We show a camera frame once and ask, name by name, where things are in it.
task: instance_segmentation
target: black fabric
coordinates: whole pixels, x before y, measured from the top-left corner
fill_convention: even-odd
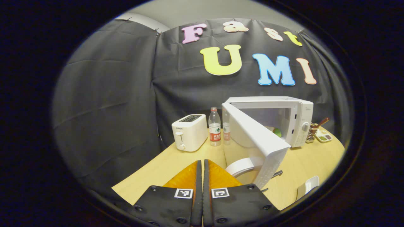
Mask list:
[[[53,128],[64,161],[121,207],[111,187],[163,149],[151,83],[155,48],[152,29],[113,20],[74,52],[55,89]]]
[[[239,21],[249,28],[247,32],[229,33],[223,30],[223,23]],[[196,42],[182,44],[182,28],[207,24],[203,34]],[[268,27],[275,29],[283,41],[270,38],[264,31]],[[290,31],[298,37],[303,46],[297,46],[283,34]],[[215,76],[204,67],[200,50],[217,46],[220,48],[218,59],[221,65],[231,63],[229,51],[224,46],[238,44],[242,59],[241,69],[233,75]],[[338,69],[332,55],[321,52],[321,46],[315,40],[296,31],[276,24],[251,19],[213,19],[186,24],[163,32],[157,39],[156,58],[153,73],[153,85],[157,100],[157,123],[160,135],[166,146],[174,142],[171,124],[188,114],[210,114],[210,107],[221,108],[229,97],[239,96],[291,96],[314,103],[312,122],[320,122],[325,117],[331,120],[324,125],[344,144],[351,125],[349,110],[344,109],[348,102],[347,90],[341,85],[345,76]],[[252,57],[255,53],[267,55],[272,62],[278,56],[290,59],[290,69],[296,84],[285,86],[281,83],[262,86],[258,62]],[[296,58],[309,61],[310,69],[317,84],[306,84],[305,75]]]

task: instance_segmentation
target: screw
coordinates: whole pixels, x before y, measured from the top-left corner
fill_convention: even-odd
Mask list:
[[[152,225],[160,226],[159,224],[155,223],[154,221],[149,221],[149,223],[152,224]]]
[[[135,206],[135,210],[137,211],[143,211],[143,208],[141,206]]]
[[[217,223],[225,223],[227,221],[227,218],[219,218],[216,220]]]
[[[185,218],[177,218],[177,222],[181,224],[187,223],[187,220]]]

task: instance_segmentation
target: blue letter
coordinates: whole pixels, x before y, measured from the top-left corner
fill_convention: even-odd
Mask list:
[[[282,74],[282,80],[280,81],[283,85],[295,85],[295,81],[292,78],[292,72],[289,67],[289,58],[285,56],[278,56],[276,59],[276,65],[265,54],[253,54],[253,58],[258,61],[259,73],[261,78],[258,83],[261,85],[270,85],[272,81],[270,80],[268,73],[274,80],[275,84],[279,83],[280,75]]]

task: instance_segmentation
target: foam letter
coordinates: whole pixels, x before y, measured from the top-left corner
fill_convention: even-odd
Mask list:
[[[306,82],[306,84],[317,84],[317,81],[314,79],[313,74],[311,73],[309,61],[304,58],[296,58],[296,61],[299,62],[303,68],[305,76],[304,82]]]
[[[238,21],[229,21],[223,23],[225,26],[223,29],[227,32],[246,32],[248,28],[244,27],[241,22]]]
[[[207,27],[206,24],[198,24],[198,25],[183,28],[182,30],[184,31],[184,41],[182,41],[182,43],[186,44],[189,42],[198,41],[199,37],[196,36],[195,34],[202,35],[202,33],[203,33],[202,28],[206,28],[206,27]]]
[[[283,32],[283,33],[286,34],[289,37],[289,39],[297,46],[303,46],[301,42],[297,41],[297,36],[293,35],[291,32]]]
[[[267,28],[267,27],[265,27],[264,30],[267,32],[267,34],[268,34],[271,38],[273,38],[273,39],[275,39],[275,40],[278,40],[278,41],[282,41],[282,40],[283,40],[283,38],[282,38],[280,35],[278,35],[279,33],[278,33],[277,31],[275,31],[275,30],[273,30],[273,29],[270,29],[270,28]]]
[[[261,85],[270,85],[272,81],[270,80],[268,74],[274,80],[275,84],[279,83],[280,75],[282,74],[281,83],[283,85],[295,85],[295,81],[292,78],[292,72],[289,67],[289,58],[285,56],[278,56],[276,59],[276,65],[265,54],[253,54],[253,58],[258,61],[259,73],[261,78],[258,83]]]
[[[220,50],[219,47],[208,47],[200,51],[203,54],[203,61],[205,64],[205,69],[208,73],[222,76],[230,75],[241,69],[241,57],[238,51],[241,47],[239,45],[227,45],[225,50],[228,50],[231,57],[231,63],[227,66],[221,66],[217,58],[217,52]]]

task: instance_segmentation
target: microwave knob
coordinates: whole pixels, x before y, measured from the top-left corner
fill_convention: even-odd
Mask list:
[[[304,122],[302,125],[302,130],[303,132],[307,132],[307,130],[309,129],[309,123],[308,122]]]

